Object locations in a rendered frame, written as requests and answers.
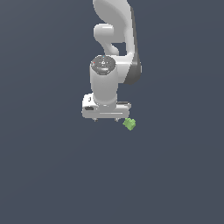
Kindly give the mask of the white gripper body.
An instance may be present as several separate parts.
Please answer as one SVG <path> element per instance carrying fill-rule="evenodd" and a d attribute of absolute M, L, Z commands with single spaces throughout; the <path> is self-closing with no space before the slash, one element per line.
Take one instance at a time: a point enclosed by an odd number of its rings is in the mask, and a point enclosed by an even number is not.
<path fill-rule="evenodd" d="M 128 101 L 118 101 L 115 106 L 99 106 L 95 103 L 93 94 L 85 94 L 82 100 L 82 116 L 84 118 L 128 118 L 131 104 Z"/>

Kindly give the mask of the small green object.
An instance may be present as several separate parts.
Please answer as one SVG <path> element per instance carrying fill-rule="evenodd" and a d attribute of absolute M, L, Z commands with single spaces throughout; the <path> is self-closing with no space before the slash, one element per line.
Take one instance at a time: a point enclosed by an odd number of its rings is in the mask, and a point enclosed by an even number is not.
<path fill-rule="evenodd" d="M 128 130 L 133 130 L 136 127 L 136 121 L 131 118 L 126 118 L 123 122 L 123 125 L 128 129 Z"/>

